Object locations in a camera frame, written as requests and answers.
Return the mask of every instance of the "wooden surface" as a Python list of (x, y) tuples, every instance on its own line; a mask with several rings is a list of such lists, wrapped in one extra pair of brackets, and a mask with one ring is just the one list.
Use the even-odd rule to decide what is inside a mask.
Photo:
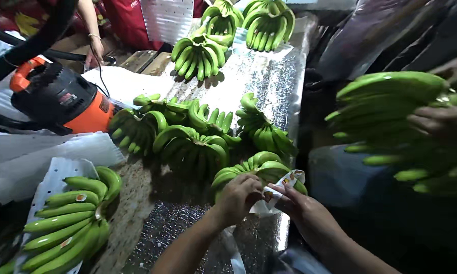
[(170, 62), (171, 53), (161, 52), (156, 59), (154, 59), (154, 61), (152, 61), (151, 64), (141, 72), (141, 74), (161, 76), (162, 72)]
[(135, 73), (140, 73), (152, 62), (156, 55), (157, 51), (154, 50), (137, 51), (125, 60), (120, 67)]

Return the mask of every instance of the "black cord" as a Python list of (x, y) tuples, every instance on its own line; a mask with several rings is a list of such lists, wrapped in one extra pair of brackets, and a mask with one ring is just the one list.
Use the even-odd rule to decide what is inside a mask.
[(95, 57), (96, 62), (98, 63), (98, 69), (100, 70), (100, 80), (102, 80), (102, 84), (103, 84), (103, 86), (105, 87), (105, 89), (107, 90), (106, 94), (105, 94), (105, 92), (103, 91), (103, 89), (100, 88), (97, 84), (95, 84), (95, 86), (97, 86), (97, 87), (103, 92), (103, 94), (105, 94), (105, 96), (107, 96), (108, 98), (110, 98), (110, 92), (108, 91), (107, 85), (105, 84), (105, 82), (103, 82), (103, 78), (102, 78), (102, 65), (100, 64), (100, 60), (98, 60), (98, 58), (97, 58), (96, 55), (94, 54), (93, 47), (91, 46), (91, 43), (90, 43), (90, 48), (91, 48), (91, 53), (93, 53), (93, 57)]

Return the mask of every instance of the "bracelet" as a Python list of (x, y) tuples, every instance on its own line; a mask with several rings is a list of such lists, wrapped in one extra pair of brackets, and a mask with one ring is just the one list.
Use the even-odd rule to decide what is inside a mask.
[(102, 37), (100, 37), (100, 35), (96, 35), (96, 34), (92, 34), (92, 33), (88, 34), (88, 37), (90, 37), (90, 38), (91, 37), (98, 37), (98, 39), (102, 39)]

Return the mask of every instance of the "foil-lined table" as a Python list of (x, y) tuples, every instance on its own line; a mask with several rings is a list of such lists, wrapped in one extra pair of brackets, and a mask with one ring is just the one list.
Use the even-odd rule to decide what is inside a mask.
[[(257, 106), (279, 128), (294, 139), (298, 131), (298, 115), (303, 90), (306, 55), (317, 28), (317, 19), (311, 14), (305, 19), (301, 32), (294, 33), (290, 44), (294, 47), (281, 61), (257, 52), (241, 56), (232, 54), (220, 69), (219, 75), (199, 82), (186, 82), (176, 76), (174, 63), (168, 58), (156, 68), (155, 75), (173, 78), (175, 84), (168, 94), (181, 100), (199, 98), (212, 110), (226, 113), (239, 109), (240, 98), (254, 92)], [(232, 129), (237, 130), (238, 117), (234, 115)], [(246, 151), (241, 159), (256, 152)], [(209, 185), (200, 185), (189, 178), (178, 178), (172, 172), (152, 174), (154, 208), (144, 221), (140, 240), (128, 257), (123, 273), (145, 273), (150, 270), (164, 249), (186, 228), (198, 221), (210, 207)], [(248, 216), (233, 233), (247, 273), (267, 271), (267, 260), (287, 246), (289, 217), (277, 214), (259, 218)], [(221, 237), (210, 246), (200, 263), (199, 273), (232, 273), (230, 256)]]

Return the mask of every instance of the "black hose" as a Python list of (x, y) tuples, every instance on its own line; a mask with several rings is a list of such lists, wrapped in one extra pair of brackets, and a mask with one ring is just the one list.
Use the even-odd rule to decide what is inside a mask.
[[(0, 81), (17, 66), (49, 49), (68, 28), (78, 0), (59, 0), (44, 26), (24, 43), (13, 47), (0, 57)], [(22, 130), (39, 130), (35, 122), (21, 122), (0, 115), (0, 125)]]
[[(0, 30), (0, 40), (6, 42), (7, 44), (10, 44), (12, 46), (17, 46), (25, 41), (18, 39), (17, 37), (10, 35), (4, 31)], [(54, 49), (48, 49), (45, 52), (42, 53), (45, 57), (53, 59), (53, 58), (58, 58), (58, 59), (65, 59), (65, 60), (72, 60), (72, 61), (82, 61), (84, 62), (86, 60), (86, 55), (85, 54), (76, 54), (76, 53), (69, 53), (69, 52), (63, 52), (63, 51), (58, 51)], [(106, 62), (115, 62), (115, 58), (111, 56), (105, 56), (103, 57), (103, 60)]]

